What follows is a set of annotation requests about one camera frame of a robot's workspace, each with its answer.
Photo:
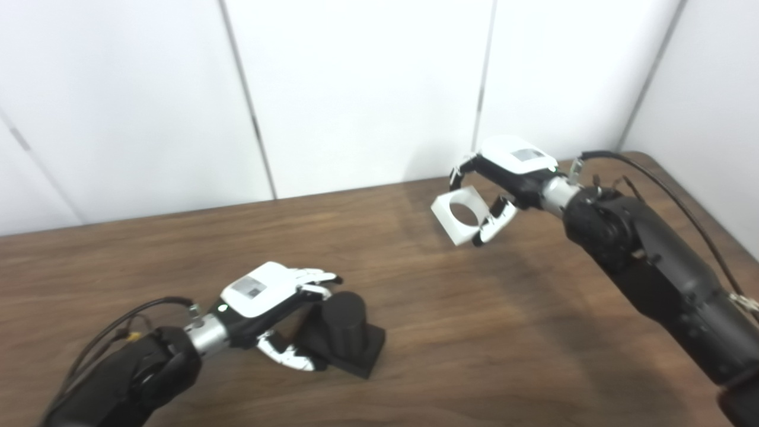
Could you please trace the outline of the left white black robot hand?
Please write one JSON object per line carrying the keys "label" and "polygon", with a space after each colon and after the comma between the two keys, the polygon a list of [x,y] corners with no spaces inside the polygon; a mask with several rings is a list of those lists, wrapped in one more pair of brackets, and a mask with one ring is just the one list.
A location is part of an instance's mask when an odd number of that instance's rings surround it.
{"label": "left white black robot hand", "polygon": [[257,348],[275,363],[298,371],[324,371],[328,363],[289,343],[275,327],[302,306],[331,297],[341,276],[321,269],[266,262],[222,290],[211,309],[233,349]]}

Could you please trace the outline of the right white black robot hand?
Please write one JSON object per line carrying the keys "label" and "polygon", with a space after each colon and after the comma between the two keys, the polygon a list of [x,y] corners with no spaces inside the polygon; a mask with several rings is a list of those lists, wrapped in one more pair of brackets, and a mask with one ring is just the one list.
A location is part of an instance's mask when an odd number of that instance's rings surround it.
{"label": "right white black robot hand", "polygon": [[473,245],[481,247],[491,241],[518,210],[542,210],[543,188],[561,175],[557,168],[556,159],[542,149],[509,135],[487,138],[476,153],[456,165],[448,178],[451,191],[460,189],[470,173],[480,174],[505,191],[491,203],[472,237]]}

